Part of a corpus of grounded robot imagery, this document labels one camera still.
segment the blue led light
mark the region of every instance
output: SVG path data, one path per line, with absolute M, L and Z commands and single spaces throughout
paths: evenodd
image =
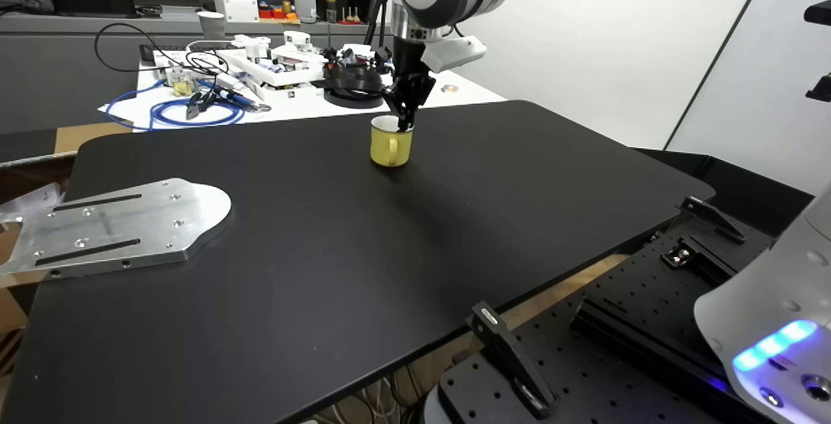
M 754 347 L 751 347 L 751 349 L 746 350 L 744 353 L 736 356 L 736 359 L 733 359 L 733 365 L 740 371 L 748 371 L 762 362 L 765 362 L 765 358 L 760 356 Z
M 784 338 L 782 335 L 775 334 L 770 335 L 768 338 L 763 339 L 756 345 L 757 348 L 765 355 L 767 358 L 772 358 L 772 356 L 776 356 L 778 353 L 783 352 L 789 346 L 790 341 L 787 338 Z
M 811 333 L 816 331 L 817 324 L 810 320 L 797 320 L 792 321 L 788 325 L 784 327 L 784 329 L 780 330 L 780 333 L 784 335 L 791 344 L 802 341 L 808 337 Z

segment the wooden floor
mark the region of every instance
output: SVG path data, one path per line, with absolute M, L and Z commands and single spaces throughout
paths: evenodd
M 626 260 L 626 258 L 626 255 L 609 256 L 608 258 L 591 265 L 591 267 L 582 270 L 582 272 L 575 274 L 571 278 L 552 286 L 540 294 L 537 294 L 537 296 L 521 303 L 521 305 L 517 305 L 515 308 L 508 310 L 502 314 L 502 319 L 508 324 L 509 329 L 516 329 L 516 327 L 522 325 L 528 320 L 531 320 L 531 318 L 536 317 L 540 314 L 540 312 L 543 312 L 545 309 L 550 308 L 550 306 L 555 305 L 555 303 L 559 300 L 584 287 L 584 285 L 601 276 L 603 273 L 608 272 L 620 264 L 620 262 Z M 410 371 L 413 373 L 415 385 L 419 388 L 418 394 L 413 393 L 413 386 L 410 385 L 410 378 L 407 375 L 406 368 L 402 368 L 397 371 L 395 376 L 397 377 L 399 385 L 398 388 L 401 394 L 400 398 L 407 403 L 413 403 L 418 395 L 421 395 L 424 391 L 433 388 L 433 386 L 439 382 L 439 378 L 442 373 L 444 373 L 444 371 L 452 365 L 453 356 L 460 353 L 475 353 L 480 349 L 480 347 L 481 344 L 479 344 L 474 338 L 473 333 L 466 333 L 465 335 L 448 342 L 448 344 L 439 347 L 434 352 L 428 353 L 427 355 L 422 356 L 422 358 L 413 361 L 412 364 L 410 364 Z M 366 392 L 368 397 L 371 397 L 372 404 L 375 405 L 378 384 L 375 383 L 374 385 L 369 386 L 366 388 Z M 392 409 L 392 406 L 394 406 L 391 396 L 389 395 L 388 388 L 382 388 L 382 400 L 380 400 L 380 403 L 382 403 L 380 409 L 383 410 Z M 347 398 L 341 401 L 341 403 L 338 404 L 338 408 L 341 410 L 344 422 L 347 422 L 348 424 L 370 421 L 366 406 L 354 398 Z M 338 419 L 336 419 L 336 416 L 332 412 L 331 408 L 321 411 L 317 416 L 310 419 L 317 419 L 319 422 L 323 422 L 324 424 L 338 424 Z M 383 419 L 377 419 L 376 422 L 384 421 Z M 395 424 L 397 423 L 397 420 L 395 420 L 394 416 L 391 416 L 389 422 L 391 424 Z

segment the gray counter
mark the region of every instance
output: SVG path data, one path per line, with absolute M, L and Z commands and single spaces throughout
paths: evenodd
M 0 18 L 0 56 L 6 79 L 0 84 L 0 133 L 52 129 L 102 122 L 97 108 L 118 95 L 136 89 L 136 74 L 102 66 L 93 51 L 95 35 L 117 21 L 135 25 L 158 45 L 186 45 L 202 37 L 199 18 L 191 7 L 165 7 L 160 19 L 81 18 L 9 13 Z M 311 34 L 312 43 L 340 47 L 363 42 L 365 25 L 314 23 L 280 25 L 229 23 L 226 34 L 270 36 L 280 43 L 283 31 Z M 138 65 L 142 34 L 115 27 L 101 37 L 99 51 L 110 65 L 133 69 Z

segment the black table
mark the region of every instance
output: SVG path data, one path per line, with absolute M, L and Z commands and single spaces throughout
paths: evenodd
M 183 264 L 41 285 L 3 423 L 296 420 L 713 194 L 528 102 L 422 111 L 400 169 L 370 118 L 82 146 L 68 199 L 178 176 L 234 220 Z

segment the white box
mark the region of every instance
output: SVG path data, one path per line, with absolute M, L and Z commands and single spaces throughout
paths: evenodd
M 225 15 L 228 23 L 258 23 L 257 0 L 214 0 L 217 12 Z

